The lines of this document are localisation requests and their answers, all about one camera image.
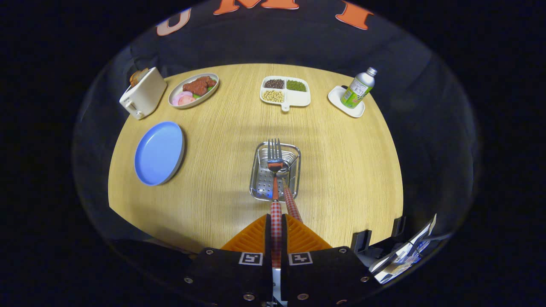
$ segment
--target wooden table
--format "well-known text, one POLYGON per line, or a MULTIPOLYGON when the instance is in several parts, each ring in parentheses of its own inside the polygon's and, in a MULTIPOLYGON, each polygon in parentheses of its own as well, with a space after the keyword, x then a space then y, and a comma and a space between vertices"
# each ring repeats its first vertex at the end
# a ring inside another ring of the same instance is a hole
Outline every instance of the wooden table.
POLYGON ((281 64, 209 67, 166 78, 167 89, 150 116, 129 116, 110 163, 110 207, 142 231, 166 243, 198 252, 219 248, 258 217, 269 202, 249 191, 256 146, 268 138, 301 150, 296 204, 304 223, 332 246, 351 244, 352 234, 373 231, 370 244, 391 235, 402 215, 402 177, 396 149, 371 95, 362 117, 349 117, 327 98, 353 77, 281 64), (208 100, 189 109, 171 107, 168 97, 182 80, 216 73, 220 84, 208 100), (311 104, 266 104, 259 89, 268 75, 307 81, 311 104), (180 125, 186 152, 179 171, 160 186, 142 184, 134 170, 137 145, 162 121, 180 125))

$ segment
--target screw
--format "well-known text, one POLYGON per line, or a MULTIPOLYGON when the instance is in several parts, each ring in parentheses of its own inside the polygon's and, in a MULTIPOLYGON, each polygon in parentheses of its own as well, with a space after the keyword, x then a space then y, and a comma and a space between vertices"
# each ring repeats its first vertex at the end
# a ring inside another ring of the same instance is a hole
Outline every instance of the screw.
POLYGON ((256 297, 254 296, 254 294, 251 294, 251 293, 246 293, 245 295, 242 296, 245 300, 254 300, 256 297))

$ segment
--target metal basket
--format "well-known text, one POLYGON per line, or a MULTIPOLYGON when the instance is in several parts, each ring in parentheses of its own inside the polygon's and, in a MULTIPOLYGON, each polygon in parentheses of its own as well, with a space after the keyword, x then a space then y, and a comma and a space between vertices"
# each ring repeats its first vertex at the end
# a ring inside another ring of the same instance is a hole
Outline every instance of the metal basket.
MULTIPOLYGON (((277 173, 278 197, 284 202, 284 187, 281 178, 285 178, 292 197, 296 198, 300 186, 301 152, 294 145, 281 143, 282 159, 288 167, 277 173)), ((250 194, 259 200, 271 201, 273 196, 273 172, 268 169, 268 142, 256 147, 252 174, 250 177, 250 194)))

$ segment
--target plate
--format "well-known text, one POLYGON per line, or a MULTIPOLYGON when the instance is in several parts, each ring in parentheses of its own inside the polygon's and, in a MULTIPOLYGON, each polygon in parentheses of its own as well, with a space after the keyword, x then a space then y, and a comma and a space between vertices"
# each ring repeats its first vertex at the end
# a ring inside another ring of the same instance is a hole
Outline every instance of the plate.
POLYGON ((328 93, 328 100, 330 100, 333 105, 335 105, 343 112, 347 113, 349 116, 361 117, 364 113, 364 110, 366 109, 364 101, 361 101, 356 107, 354 107, 354 109, 350 109, 346 107, 343 103, 341 103, 341 96, 343 96, 344 93, 345 89, 338 85, 328 93))
POLYGON ((160 122, 148 130, 135 153, 135 171, 140 181, 156 186, 171 179, 182 162, 184 145, 182 130, 174 122, 160 122))
POLYGON ((309 91, 309 84, 303 79, 298 78, 292 78, 292 77, 286 77, 286 76, 267 76, 262 81, 262 86, 260 87, 260 99, 263 102, 271 103, 271 104, 280 104, 281 110, 284 112, 290 111, 290 106, 293 105, 295 107, 305 107, 306 105, 309 105, 311 103, 311 92, 309 91), (268 88, 264 87, 265 83, 269 80, 274 79, 281 79, 284 81, 283 88, 268 88), (300 91, 293 91, 286 88, 286 81, 299 81, 305 85, 306 92, 300 92, 300 91), (263 95, 265 91, 279 91, 282 92, 283 95, 283 102, 273 102, 266 100, 263 95))
POLYGON ((169 95, 169 105, 171 107, 173 107, 173 108, 176 108, 176 109, 191 108, 194 105, 200 104, 201 102, 207 100, 210 96, 212 96, 212 94, 214 94, 214 92, 216 92, 216 90, 218 89, 219 84, 220 84, 220 78, 218 78, 218 76, 216 74, 213 74, 213 73, 204 73, 204 74, 198 74, 198 75, 195 75, 195 76, 191 76, 188 79, 178 83, 178 85, 176 85, 175 88, 171 91, 171 94, 169 95), (185 104, 185 105, 173 105, 173 98, 176 95, 178 95, 178 94, 180 94, 181 92, 184 91, 184 89, 183 89, 184 84, 195 81, 197 78, 201 78, 202 76, 209 76, 210 78, 216 80, 216 85, 214 87, 212 87, 211 90, 208 91, 206 94, 204 94, 203 96, 197 98, 192 103, 188 103, 188 104, 185 104))

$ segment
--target orange gripper pad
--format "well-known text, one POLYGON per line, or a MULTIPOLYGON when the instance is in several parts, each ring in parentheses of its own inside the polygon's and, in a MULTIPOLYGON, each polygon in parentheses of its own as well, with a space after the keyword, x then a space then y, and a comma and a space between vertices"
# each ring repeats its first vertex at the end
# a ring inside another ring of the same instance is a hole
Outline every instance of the orange gripper pad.
POLYGON ((318 234, 314 233, 309 227, 294 217, 284 214, 288 228, 288 253, 310 252, 332 248, 318 234))
POLYGON ((234 252, 264 252, 266 218, 267 214, 259 217, 222 246, 221 250, 234 252))

